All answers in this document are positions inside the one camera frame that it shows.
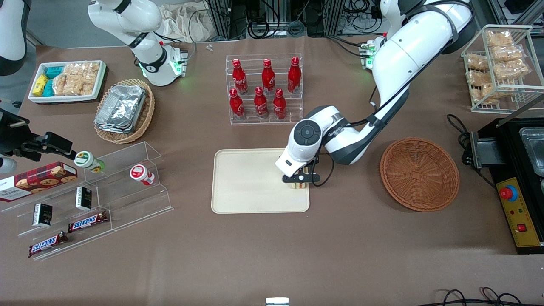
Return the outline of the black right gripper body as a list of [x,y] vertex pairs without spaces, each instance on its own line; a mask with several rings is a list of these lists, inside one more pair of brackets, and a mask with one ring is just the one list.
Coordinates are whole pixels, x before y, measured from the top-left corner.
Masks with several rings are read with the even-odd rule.
[[32,140],[32,132],[28,126],[30,120],[16,116],[7,110],[1,111],[0,120],[0,153],[2,156],[24,157],[31,159],[21,146]]

